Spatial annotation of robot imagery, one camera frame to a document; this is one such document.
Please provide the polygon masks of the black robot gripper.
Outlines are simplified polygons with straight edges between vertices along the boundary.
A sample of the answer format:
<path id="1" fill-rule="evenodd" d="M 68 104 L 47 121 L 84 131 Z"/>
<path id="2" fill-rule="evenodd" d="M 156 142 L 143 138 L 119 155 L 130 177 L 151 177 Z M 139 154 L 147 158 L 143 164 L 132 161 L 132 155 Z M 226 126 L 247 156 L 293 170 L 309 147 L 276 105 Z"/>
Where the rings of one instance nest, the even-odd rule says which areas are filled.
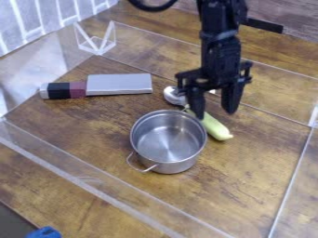
<path id="1" fill-rule="evenodd" d="M 203 91 L 220 88 L 220 106 L 236 112 L 244 83 L 238 82 L 240 67 L 239 25 L 247 21 L 246 0 L 198 0 L 202 21 L 202 66 L 176 73 L 178 87 L 187 90 L 190 110 L 203 120 Z"/>

